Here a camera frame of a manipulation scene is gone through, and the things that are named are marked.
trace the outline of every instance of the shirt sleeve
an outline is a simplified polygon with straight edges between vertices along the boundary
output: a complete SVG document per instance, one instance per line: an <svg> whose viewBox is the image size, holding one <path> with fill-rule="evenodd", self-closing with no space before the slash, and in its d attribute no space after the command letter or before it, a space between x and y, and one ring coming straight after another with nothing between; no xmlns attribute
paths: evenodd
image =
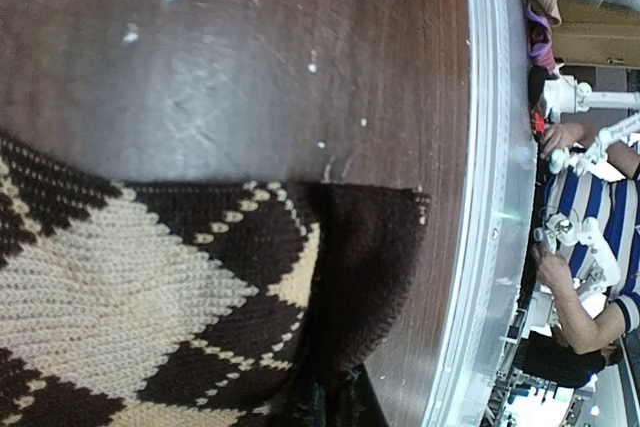
<svg viewBox="0 0 640 427"><path fill-rule="evenodd" d="M640 295L624 294L613 301L624 316L625 332L629 333L640 326Z"/></svg>

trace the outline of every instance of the argyle sweater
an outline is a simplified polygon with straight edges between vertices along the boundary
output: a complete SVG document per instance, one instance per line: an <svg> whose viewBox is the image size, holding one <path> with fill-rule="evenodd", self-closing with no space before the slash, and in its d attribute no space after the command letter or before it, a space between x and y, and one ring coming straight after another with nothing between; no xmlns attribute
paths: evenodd
<svg viewBox="0 0 640 427"><path fill-rule="evenodd" d="M116 183L0 134L0 425L357 418L340 390L400 312L427 205L378 187Z"/></svg>

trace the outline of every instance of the blue and white striped shirt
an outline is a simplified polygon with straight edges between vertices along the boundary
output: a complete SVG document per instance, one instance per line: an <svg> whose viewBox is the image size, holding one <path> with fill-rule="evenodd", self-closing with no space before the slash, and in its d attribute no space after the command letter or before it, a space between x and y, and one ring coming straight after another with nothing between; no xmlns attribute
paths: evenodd
<svg viewBox="0 0 640 427"><path fill-rule="evenodd" d="M545 217L561 212L573 222L595 217L604 238L618 259L621 278L611 287L609 299L624 314L626 330L640 325L640 181L621 180L607 182L586 174L578 177L572 171L563 171L551 178L545 190ZM571 267L574 277L593 262L589 249L584 245L562 246L559 251Z"/></svg>

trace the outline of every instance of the brown wood surface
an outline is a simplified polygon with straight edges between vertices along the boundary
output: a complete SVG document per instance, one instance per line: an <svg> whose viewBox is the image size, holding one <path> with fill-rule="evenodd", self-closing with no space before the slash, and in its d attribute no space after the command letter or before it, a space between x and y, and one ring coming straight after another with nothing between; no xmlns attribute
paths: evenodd
<svg viewBox="0 0 640 427"><path fill-rule="evenodd" d="M422 185L419 279L369 363L412 427L456 254L467 36L466 0L0 0L0 125L114 178L309 180L333 159L334 179Z"/></svg>

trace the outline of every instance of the black cloth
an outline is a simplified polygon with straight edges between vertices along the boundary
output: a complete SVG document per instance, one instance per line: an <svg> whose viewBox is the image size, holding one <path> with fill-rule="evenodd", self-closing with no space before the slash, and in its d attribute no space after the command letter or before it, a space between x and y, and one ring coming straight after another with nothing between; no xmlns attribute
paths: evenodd
<svg viewBox="0 0 640 427"><path fill-rule="evenodd" d="M578 355L571 347L562 347L553 338L531 332L523 340L526 349L521 366L525 374L555 382L559 387L579 389L606 367L600 351Z"/></svg>

